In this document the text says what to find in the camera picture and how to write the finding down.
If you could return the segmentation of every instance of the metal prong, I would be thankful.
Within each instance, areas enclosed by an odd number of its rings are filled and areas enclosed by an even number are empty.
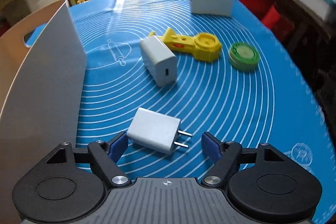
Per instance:
[[[176,144],[176,145],[178,145],[178,146],[183,146],[183,147],[189,148],[189,146],[187,146],[187,145],[184,144],[184,143],[174,142],[174,144]]]
[[[181,131],[181,130],[178,130],[177,132],[178,132],[178,133],[180,133],[180,134],[183,134],[183,135],[190,136],[190,137],[192,137],[192,136],[193,136],[191,133],[184,132],[184,131]]]

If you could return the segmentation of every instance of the yellow plastic tool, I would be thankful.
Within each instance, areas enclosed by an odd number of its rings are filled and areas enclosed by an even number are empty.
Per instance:
[[[151,31],[148,37],[155,35]],[[194,37],[176,34],[172,28],[168,28],[163,37],[158,38],[167,45],[171,51],[191,53],[196,60],[212,62],[219,57],[222,44],[218,38],[210,33],[198,33]]]

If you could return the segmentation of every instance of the power adapter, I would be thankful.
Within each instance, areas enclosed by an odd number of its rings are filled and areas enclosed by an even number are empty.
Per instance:
[[[140,41],[142,61],[158,86],[175,82],[177,58],[155,35]]]
[[[174,144],[188,148],[175,140],[179,134],[192,134],[179,130],[181,119],[139,107],[127,131],[127,137],[134,143],[170,154]]]

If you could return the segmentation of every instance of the gray ribbed plate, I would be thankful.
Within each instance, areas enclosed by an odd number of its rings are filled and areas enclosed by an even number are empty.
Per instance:
[[[138,178],[130,187],[113,189],[100,208],[71,224],[209,223],[257,222],[235,211],[220,190],[204,188],[195,178]]]

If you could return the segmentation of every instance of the white charger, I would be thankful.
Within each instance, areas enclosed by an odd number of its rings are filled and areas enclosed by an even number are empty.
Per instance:
[[[177,58],[155,35],[140,41],[142,61],[158,86],[175,82]]]
[[[174,144],[188,148],[175,140],[178,133],[192,134],[179,130],[181,119],[139,107],[127,131],[127,137],[134,143],[170,154]]]

